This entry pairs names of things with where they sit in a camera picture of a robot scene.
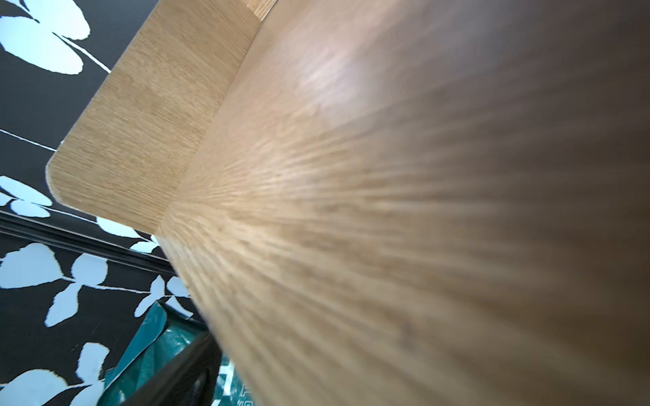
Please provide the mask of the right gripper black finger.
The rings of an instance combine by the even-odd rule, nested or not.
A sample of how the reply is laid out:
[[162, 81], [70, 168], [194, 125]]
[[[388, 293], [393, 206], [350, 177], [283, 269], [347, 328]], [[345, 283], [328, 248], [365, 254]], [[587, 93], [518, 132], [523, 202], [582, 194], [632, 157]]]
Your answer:
[[209, 406], [221, 362], [220, 346], [210, 332], [204, 332], [123, 404]]

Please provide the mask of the dark green soil bag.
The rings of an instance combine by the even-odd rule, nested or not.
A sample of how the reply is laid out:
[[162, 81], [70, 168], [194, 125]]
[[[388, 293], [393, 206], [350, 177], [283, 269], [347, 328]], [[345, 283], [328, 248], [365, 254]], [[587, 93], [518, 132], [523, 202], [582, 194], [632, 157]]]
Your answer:
[[[118, 365], [107, 372], [100, 405], [124, 405], [128, 397], [149, 382], [208, 327], [186, 318], [173, 307], [157, 302], [131, 340]], [[252, 391], [222, 352], [221, 367], [211, 405], [254, 405]]]

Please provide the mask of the wooden two-tier shelf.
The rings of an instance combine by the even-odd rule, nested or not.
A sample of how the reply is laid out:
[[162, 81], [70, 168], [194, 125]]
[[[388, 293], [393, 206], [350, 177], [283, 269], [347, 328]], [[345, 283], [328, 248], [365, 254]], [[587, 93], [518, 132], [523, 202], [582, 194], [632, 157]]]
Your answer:
[[162, 1], [46, 174], [261, 405], [649, 402], [646, 1]]

